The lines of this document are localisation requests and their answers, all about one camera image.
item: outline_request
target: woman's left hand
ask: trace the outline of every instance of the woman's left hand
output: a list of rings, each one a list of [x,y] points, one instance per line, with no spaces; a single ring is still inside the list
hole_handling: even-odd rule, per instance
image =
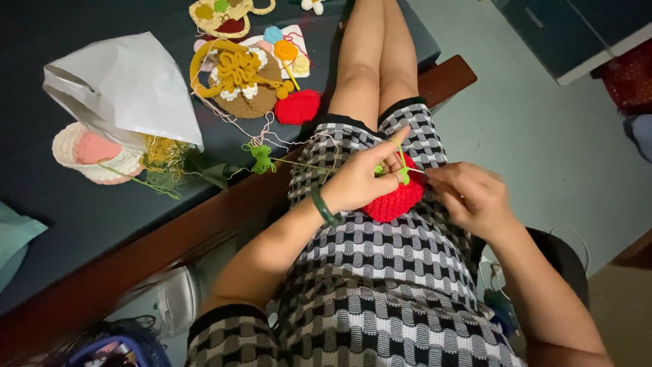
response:
[[[402,166],[396,152],[408,133],[409,126],[406,126],[388,141],[353,154],[321,189],[321,196],[330,211],[359,209],[398,189],[403,177],[398,172]],[[377,178],[374,169],[383,162],[391,173]]]

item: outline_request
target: dark gray tabletop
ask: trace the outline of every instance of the dark gray tabletop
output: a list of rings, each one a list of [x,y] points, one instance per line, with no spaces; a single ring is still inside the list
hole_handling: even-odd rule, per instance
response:
[[[181,200],[157,195],[137,183],[97,185],[79,172],[62,167],[52,156],[53,137],[72,116],[42,89],[43,65],[87,44],[150,31],[174,57],[184,76],[193,56],[196,28],[188,15],[189,0],[32,0],[13,2],[0,12],[0,200],[23,215],[50,227],[35,238],[18,273],[0,293],[0,314],[26,301],[73,270],[165,224],[218,193],[203,181],[181,191]],[[255,0],[256,7],[269,4]],[[420,67],[433,63],[439,47],[405,0],[400,0],[417,47]],[[270,25],[302,24],[306,48],[315,62],[302,89],[324,92],[333,87],[338,55],[338,23],[347,13],[346,0],[324,2],[322,16],[306,12],[288,0],[278,0],[265,16],[250,14],[249,36]],[[206,147],[213,163],[253,165],[240,147],[248,138],[193,101]],[[265,121],[240,120],[252,135]],[[304,128],[274,124],[283,140],[310,136]],[[275,148],[273,155],[285,153]],[[115,269],[119,276],[120,269]]]

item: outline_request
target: jade bangle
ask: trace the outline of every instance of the jade bangle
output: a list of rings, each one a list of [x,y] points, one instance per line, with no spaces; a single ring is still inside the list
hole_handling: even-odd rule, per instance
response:
[[[317,211],[324,219],[324,222],[328,223],[332,227],[337,227],[344,223],[344,220],[342,219],[342,214],[337,213],[333,215],[333,213],[331,213],[331,211],[328,209],[326,203],[324,202],[324,199],[321,198],[318,187],[314,186],[310,190],[310,196],[312,197],[312,201],[315,203],[315,206],[317,207]]]

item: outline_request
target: checkered dress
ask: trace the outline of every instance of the checkered dress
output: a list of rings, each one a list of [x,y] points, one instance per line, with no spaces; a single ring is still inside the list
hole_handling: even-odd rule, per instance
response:
[[[339,167],[410,124],[403,151],[423,169],[446,155],[420,98],[396,103],[373,133],[346,116],[319,118],[302,162]],[[295,167],[296,205],[326,172]],[[278,322],[252,306],[229,305],[190,330],[188,360],[198,366],[523,366],[477,302],[463,253],[468,236],[451,225],[426,190],[422,201],[390,223],[360,210],[343,212],[307,243],[275,297]]]

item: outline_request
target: blue crochet flower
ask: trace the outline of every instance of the blue crochet flower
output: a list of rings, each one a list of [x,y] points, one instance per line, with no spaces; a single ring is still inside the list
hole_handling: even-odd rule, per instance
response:
[[[280,41],[283,39],[283,32],[275,26],[272,25],[271,27],[268,27],[264,34],[263,34],[263,39],[269,42],[270,44],[275,44],[276,42]]]

